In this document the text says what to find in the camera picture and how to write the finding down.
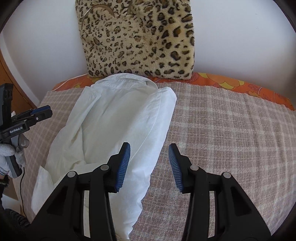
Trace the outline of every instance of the plaid blanket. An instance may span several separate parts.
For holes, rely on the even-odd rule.
[[[296,115],[283,105],[210,86],[158,83],[171,87],[177,104],[166,141],[142,200],[143,211],[131,240],[181,240],[189,195],[176,188],[168,161],[168,145],[205,171],[230,172],[253,201],[271,233],[282,224],[296,201]],[[82,89],[48,92],[41,105],[50,105],[52,118],[26,133],[30,146],[22,182],[24,211],[34,218],[31,197],[39,165],[50,144],[65,126]],[[20,177],[14,179],[19,195]],[[213,193],[210,194],[209,236],[214,235]]]

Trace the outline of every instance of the leopard print pillow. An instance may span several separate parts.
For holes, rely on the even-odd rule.
[[[76,0],[76,12],[91,77],[191,78],[189,0]]]

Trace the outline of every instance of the hand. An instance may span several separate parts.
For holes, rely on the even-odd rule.
[[[12,176],[8,163],[6,162],[6,156],[15,155],[17,163],[22,168],[26,165],[24,148],[27,148],[29,146],[29,143],[29,140],[24,136],[24,134],[20,134],[18,138],[19,145],[16,149],[9,144],[0,144],[0,179],[1,176],[4,175],[9,175],[10,177]]]

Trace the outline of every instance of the black cable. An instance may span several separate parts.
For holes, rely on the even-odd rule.
[[[24,178],[24,175],[25,175],[25,167],[24,167],[24,171],[22,173],[22,178],[20,180],[20,198],[22,200],[22,179]],[[22,200],[22,211],[24,212],[24,215],[26,216],[25,214],[25,210],[24,210],[24,201]]]

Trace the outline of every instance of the white shirt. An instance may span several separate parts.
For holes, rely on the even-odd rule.
[[[85,87],[66,126],[54,139],[44,168],[39,168],[32,196],[37,213],[70,171],[91,172],[117,154],[123,142],[131,145],[131,157],[123,187],[110,194],[116,234],[128,239],[141,211],[141,200],[150,185],[166,138],[176,95],[149,79],[115,74]]]

